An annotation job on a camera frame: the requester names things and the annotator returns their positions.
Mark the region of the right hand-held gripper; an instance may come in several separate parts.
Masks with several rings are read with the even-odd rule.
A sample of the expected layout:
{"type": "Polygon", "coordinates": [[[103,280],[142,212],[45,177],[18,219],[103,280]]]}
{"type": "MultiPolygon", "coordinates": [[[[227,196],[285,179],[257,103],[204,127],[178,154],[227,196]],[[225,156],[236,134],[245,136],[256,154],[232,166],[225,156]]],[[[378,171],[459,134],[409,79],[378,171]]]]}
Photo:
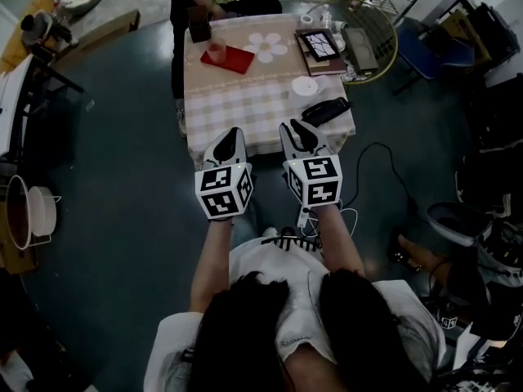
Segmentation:
{"type": "Polygon", "coordinates": [[[297,134],[298,142],[285,123],[279,125],[287,186],[304,208],[338,203],[342,169],[327,137],[302,120],[291,119],[290,126],[297,134]]]}

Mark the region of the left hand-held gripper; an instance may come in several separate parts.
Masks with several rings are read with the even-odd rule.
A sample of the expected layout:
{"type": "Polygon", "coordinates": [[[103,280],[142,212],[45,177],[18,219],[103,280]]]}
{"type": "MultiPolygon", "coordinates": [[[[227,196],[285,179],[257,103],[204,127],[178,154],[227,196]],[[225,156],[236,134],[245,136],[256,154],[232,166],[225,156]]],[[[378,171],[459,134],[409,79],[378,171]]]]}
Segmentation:
{"type": "Polygon", "coordinates": [[[254,191],[251,171],[241,128],[222,132],[207,147],[202,167],[194,174],[194,187],[209,220],[223,221],[245,212],[254,191]]]}

